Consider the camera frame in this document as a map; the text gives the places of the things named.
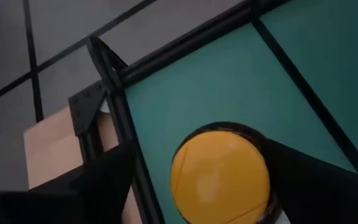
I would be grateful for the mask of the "fish oil bottle yellow cap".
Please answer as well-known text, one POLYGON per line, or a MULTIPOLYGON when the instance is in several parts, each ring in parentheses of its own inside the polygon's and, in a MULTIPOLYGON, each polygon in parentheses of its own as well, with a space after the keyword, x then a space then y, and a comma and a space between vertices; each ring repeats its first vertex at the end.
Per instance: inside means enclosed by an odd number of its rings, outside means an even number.
POLYGON ((170 192, 187 224, 276 224, 273 191, 259 131, 218 121, 195 129, 170 166, 170 192))

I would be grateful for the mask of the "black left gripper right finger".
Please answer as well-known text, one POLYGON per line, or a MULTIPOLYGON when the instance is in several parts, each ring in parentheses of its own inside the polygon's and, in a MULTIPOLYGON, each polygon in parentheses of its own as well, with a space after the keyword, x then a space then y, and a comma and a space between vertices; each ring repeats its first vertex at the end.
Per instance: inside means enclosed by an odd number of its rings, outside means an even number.
POLYGON ((358 224, 358 174, 269 139, 262 155, 291 224, 358 224))

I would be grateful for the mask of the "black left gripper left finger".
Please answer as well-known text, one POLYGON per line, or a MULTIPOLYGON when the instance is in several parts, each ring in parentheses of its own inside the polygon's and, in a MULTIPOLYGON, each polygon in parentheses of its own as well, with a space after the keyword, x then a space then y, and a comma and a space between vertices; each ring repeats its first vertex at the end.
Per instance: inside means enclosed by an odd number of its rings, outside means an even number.
POLYGON ((120 144, 83 166, 70 186, 81 197, 87 224, 121 224, 135 173, 135 144, 120 144))

